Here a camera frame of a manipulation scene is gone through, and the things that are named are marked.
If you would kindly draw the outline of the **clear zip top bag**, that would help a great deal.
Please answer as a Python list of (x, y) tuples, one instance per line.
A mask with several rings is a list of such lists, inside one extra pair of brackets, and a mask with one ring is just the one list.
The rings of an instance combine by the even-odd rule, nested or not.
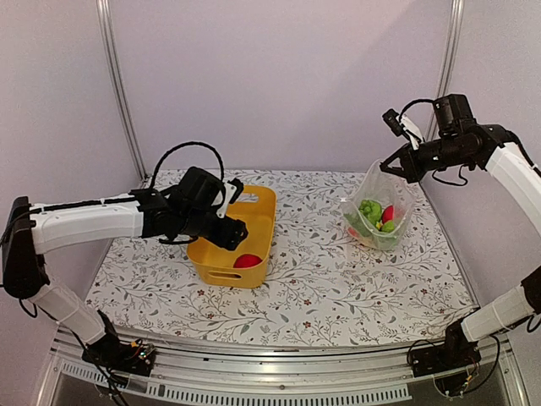
[(407, 231), (415, 199), (403, 179), (384, 173), (381, 160), (373, 162), (359, 186), (342, 198), (346, 231), (360, 244), (393, 250)]

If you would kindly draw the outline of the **green grape bunch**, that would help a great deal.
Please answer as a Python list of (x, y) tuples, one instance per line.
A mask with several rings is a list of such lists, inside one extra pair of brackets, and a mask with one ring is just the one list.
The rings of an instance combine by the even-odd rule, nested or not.
[(381, 204), (375, 200), (362, 200), (359, 211), (375, 226), (381, 220), (383, 209)]

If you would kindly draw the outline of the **red apple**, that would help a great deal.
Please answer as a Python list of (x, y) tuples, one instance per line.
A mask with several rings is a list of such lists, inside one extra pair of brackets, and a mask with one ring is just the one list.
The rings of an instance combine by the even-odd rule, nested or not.
[(235, 262), (233, 263), (233, 267), (235, 269), (245, 269), (250, 268), (259, 265), (262, 262), (262, 259), (253, 254), (243, 254), (240, 255)]
[(381, 217), (382, 223), (386, 224), (387, 222), (393, 221), (394, 215), (395, 215), (394, 206), (393, 205), (387, 206), (382, 212), (382, 217)]

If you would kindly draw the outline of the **yellow lemon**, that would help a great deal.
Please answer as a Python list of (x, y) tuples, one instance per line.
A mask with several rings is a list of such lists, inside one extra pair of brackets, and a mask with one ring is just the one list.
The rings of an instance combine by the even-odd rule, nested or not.
[(379, 224), (379, 231), (382, 233), (393, 233), (396, 229), (395, 223), (390, 220)]

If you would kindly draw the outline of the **yellow plastic basket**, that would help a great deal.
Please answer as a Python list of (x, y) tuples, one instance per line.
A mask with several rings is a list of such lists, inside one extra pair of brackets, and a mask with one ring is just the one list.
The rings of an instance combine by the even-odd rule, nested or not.
[[(243, 221), (247, 238), (234, 251), (221, 249), (205, 239), (190, 244), (187, 256), (203, 282), (230, 288), (257, 288), (264, 281), (270, 257), (276, 220), (276, 193), (265, 186), (246, 185), (246, 195), (254, 201), (239, 198), (227, 209), (227, 215)], [(233, 263), (243, 254), (257, 255), (262, 262), (254, 267), (235, 269)]]

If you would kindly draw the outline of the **orange carrot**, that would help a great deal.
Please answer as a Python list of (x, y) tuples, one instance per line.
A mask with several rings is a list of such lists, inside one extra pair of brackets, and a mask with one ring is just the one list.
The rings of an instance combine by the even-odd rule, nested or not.
[(352, 212), (344, 214), (344, 217), (349, 226), (353, 228), (360, 237), (372, 238), (380, 231), (381, 213), (368, 214), (366, 216), (363, 212)]

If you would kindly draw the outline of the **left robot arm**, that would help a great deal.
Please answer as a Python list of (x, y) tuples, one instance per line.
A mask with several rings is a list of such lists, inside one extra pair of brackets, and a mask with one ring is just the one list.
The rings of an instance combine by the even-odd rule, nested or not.
[(126, 194), (56, 205), (17, 198), (1, 238), (2, 285), (13, 298), (27, 300), (92, 346), (108, 367), (126, 358), (106, 319), (64, 284), (46, 273), (45, 255), (100, 240), (157, 238), (161, 244), (205, 239), (234, 251), (248, 236), (241, 220), (227, 216), (243, 193), (238, 179), (228, 182), (191, 167), (178, 184), (164, 190), (133, 189)]

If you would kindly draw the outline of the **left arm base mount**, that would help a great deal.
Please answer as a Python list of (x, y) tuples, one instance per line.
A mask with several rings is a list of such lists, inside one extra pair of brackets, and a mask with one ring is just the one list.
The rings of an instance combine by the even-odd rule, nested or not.
[(104, 322), (105, 336), (96, 343), (85, 345), (82, 360), (108, 370), (150, 376), (156, 360), (156, 347), (152, 343), (144, 343), (141, 338), (123, 343), (108, 317), (100, 310), (97, 313)]

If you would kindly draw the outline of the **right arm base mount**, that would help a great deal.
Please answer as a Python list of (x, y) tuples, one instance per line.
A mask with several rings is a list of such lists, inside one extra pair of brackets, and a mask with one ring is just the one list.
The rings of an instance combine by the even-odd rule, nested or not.
[(462, 330), (462, 321), (454, 321), (445, 329), (445, 340), (434, 344), (421, 339), (407, 351), (407, 363), (415, 377), (462, 369), (434, 381), (436, 389), (448, 398), (462, 396), (479, 373), (481, 355), (477, 342), (469, 342)]

